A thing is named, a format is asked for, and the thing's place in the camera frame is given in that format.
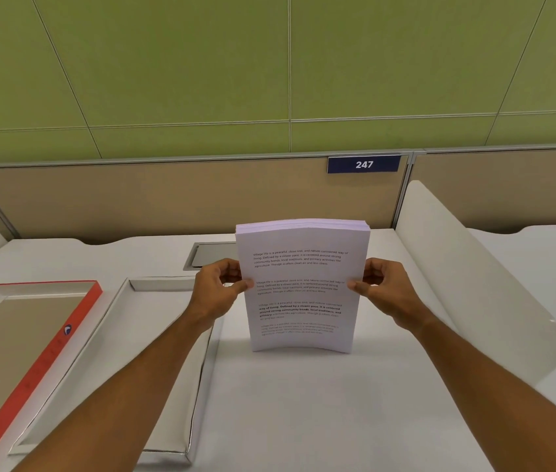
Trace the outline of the person's right hand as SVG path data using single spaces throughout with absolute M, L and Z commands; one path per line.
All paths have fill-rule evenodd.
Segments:
M 363 297 L 411 333 L 417 333 L 437 319 L 419 298 L 400 262 L 369 258 L 365 262 L 363 278 L 359 281 L 376 285 L 375 295 Z

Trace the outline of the person's left hand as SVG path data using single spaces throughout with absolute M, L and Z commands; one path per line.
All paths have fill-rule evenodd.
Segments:
M 236 301 L 238 296 L 229 295 L 226 287 L 239 280 L 250 279 L 242 277 L 240 264 L 234 259 L 222 259 L 205 265 L 195 276 L 194 288 L 184 315 L 201 332 L 210 329 Z

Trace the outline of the stack of printed white paper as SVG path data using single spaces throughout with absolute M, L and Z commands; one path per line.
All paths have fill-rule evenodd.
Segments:
M 352 351 L 370 227 L 363 220 L 296 219 L 236 225 L 251 350 Z

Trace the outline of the person's left forearm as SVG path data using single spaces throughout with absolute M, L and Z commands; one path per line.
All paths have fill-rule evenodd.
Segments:
M 12 472 L 133 472 L 186 358 L 215 320 L 206 311 L 187 308 Z

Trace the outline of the person's right forearm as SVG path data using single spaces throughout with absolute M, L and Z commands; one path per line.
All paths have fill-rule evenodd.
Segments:
M 439 372 L 495 472 L 556 472 L 556 405 L 423 305 L 404 324 Z

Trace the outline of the beige desk partition panel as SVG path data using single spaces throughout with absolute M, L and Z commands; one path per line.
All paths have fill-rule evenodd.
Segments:
M 408 181 L 420 181 L 469 228 L 556 225 L 556 148 L 423 153 Z
M 0 167 L 0 231 L 21 239 L 233 233 L 300 218 L 392 225 L 410 154 L 382 172 L 328 173 L 328 157 Z

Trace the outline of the blue number sign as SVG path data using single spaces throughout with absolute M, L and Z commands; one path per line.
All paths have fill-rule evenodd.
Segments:
M 402 155 L 351 155 L 329 157 L 327 174 L 397 172 Z

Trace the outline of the white cardboard box tray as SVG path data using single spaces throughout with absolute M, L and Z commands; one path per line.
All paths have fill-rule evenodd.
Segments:
M 126 279 L 9 455 L 25 456 L 33 451 L 78 404 L 166 330 L 187 306 L 194 283 L 194 276 Z M 194 461 L 223 321 L 218 319 L 195 342 L 141 453 L 139 466 L 164 469 Z

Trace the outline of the red-edged box lid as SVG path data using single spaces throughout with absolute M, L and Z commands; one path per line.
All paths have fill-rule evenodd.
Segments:
M 0 440 L 101 294 L 95 280 L 0 284 Z

